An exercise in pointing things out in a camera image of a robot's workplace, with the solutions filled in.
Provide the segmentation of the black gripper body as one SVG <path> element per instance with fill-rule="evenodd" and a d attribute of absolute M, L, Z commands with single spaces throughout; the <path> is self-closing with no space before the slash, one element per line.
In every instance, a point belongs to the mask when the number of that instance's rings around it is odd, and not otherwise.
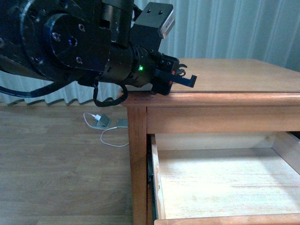
<path fill-rule="evenodd" d="M 127 49 L 113 46 L 103 82 L 137 88 L 150 83 L 153 92 L 168 95 L 174 82 L 184 84 L 184 68 L 179 59 L 159 52 L 150 53 L 140 46 Z"/>

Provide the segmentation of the black hooked gripper finger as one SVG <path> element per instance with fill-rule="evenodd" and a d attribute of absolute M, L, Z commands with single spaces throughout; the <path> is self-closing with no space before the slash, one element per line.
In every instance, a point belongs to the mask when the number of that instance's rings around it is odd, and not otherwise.
<path fill-rule="evenodd" d="M 155 71 L 155 77 L 157 77 L 167 83 L 178 83 L 178 84 L 190 87 L 190 88 L 194 87 L 195 82 L 197 80 L 197 76 L 195 76 L 195 75 L 192 75 L 191 78 L 187 79 L 181 75 L 177 75 L 177 74 L 173 74 L 172 72 L 165 72 L 165 71 L 161 71 L 161 70 Z"/>

